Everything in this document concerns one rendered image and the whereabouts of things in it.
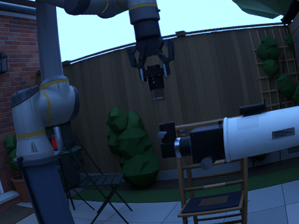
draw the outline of doormat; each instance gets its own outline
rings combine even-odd
[[[0,212],[0,222],[3,224],[15,224],[33,213],[33,208],[15,205]]]

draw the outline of potted plant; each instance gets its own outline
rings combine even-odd
[[[7,158],[8,158],[8,164],[11,168],[21,171],[18,166],[14,163],[14,158],[17,157],[17,137],[14,135],[7,135],[4,140],[4,146],[7,150]],[[22,174],[18,174],[17,176],[11,177],[11,181],[15,186],[15,189],[19,193],[22,202],[29,203],[30,198],[26,189],[26,185],[24,182],[24,178]]]

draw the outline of wall lamp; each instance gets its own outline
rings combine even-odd
[[[0,73],[6,73],[7,70],[7,55],[3,52],[0,53]]]

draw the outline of green metal chair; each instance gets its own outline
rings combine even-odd
[[[76,170],[79,170],[80,168],[82,168],[82,170],[85,172],[86,177],[85,179],[78,184],[78,187],[90,187],[90,186],[94,186],[101,194],[102,196],[105,198],[105,202],[101,205],[100,209],[97,211],[97,215],[96,217],[93,219],[92,223],[95,222],[95,220],[97,219],[97,217],[99,216],[99,214],[103,211],[103,209],[105,208],[105,206],[109,203],[112,208],[117,212],[117,214],[127,223],[129,224],[123,217],[122,215],[118,212],[118,210],[111,204],[110,200],[112,198],[112,196],[116,193],[119,198],[126,204],[126,206],[129,208],[129,210],[133,211],[129,205],[122,199],[122,197],[120,196],[120,194],[117,192],[117,189],[119,188],[122,179],[124,178],[124,173],[113,173],[113,174],[103,174],[102,171],[99,169],[99,167],[95,164],[95,162],[93,161],[93,159],[91,158],[91,156],[88,154],[87,150],[84,148],[84,146],[82,145],[82,143],[80,142],[80,140],[78,139],[77,135],[75,135],[76,139],[78,140],[78,142],[80,143],[81,146],[77,145],[77,141],[76,140],[72,140],[70,142],[66,142],[65,140],[63,140],[65,147],[67,148],[67,152],[71,152],[72,156],[70,156],[71,162],[73,162],[73,166],[75,167]],[[88,155],[88,157],[90,158],[90,160],[92,161],[92,163],[94,164],[94,166],[97,168],[97,170],[100,172],[101,175],[94,175],[94,176],[90,176],[85,168],[83,167],[83,165],[85,164],[84,160],[78,160],[78,156],[81,155],[81,150],[84,150],[85,153]],[[109,196],[106,197],[104,195],[104,193],[101,192],[101,190],[99,189],[100,186],[102,185],[110,185],[112,188],[112,191],[110,192]]]

